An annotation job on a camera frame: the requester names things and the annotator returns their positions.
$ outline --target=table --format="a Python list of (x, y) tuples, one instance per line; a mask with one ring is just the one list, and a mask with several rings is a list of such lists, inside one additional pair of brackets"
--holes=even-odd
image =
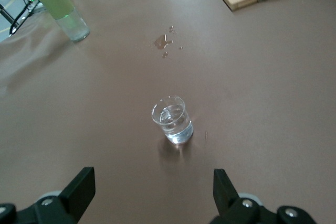
[[(204, 224), (223, 168), (271, 211), (334, 222), (336, 0), (72, 1), (82, 42), (41, 13), (0, 43), (2, 202), (23, 209), (94, 166), (80, 223)], [(175, 94), (195, 129), (180, 148), (150, 116)]]

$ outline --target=screw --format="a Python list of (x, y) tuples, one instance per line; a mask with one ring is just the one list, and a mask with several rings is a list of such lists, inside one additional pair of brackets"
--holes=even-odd
[(290, 216), (290, 217), (297, 217), (298, 216), (298, 212), (296, 212), (294, 209), (292, 209), (292, 208), (287, 208), (286, 210), (285, 210), (285, 213), (288, 215), (288, 216)]
[(4, 211), (6, 211), (5, 207), (0, 207), (0, 214), (2, 214)]
[(42, 206), (48, 206), (51, 203), (53, 203), (53, 199), (45, 199), (44, 201), (42, 201), (41, 205)]
[(252, 203), (252, 201), (250, 201), (249, 199), (244, 199), (244, 200), (243, 200), (243, 206), (244, 206), (244, 207), (252, 207), (252, 206), (253, 206), (253, 203)]

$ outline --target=shot glass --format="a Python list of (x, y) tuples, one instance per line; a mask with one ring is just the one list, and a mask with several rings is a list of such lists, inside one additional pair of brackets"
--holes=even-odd
[(152, 119), (173, 144), (186, 143), (194, 132), (184, 101), (175, 95), (162, 98), (153, 107)]

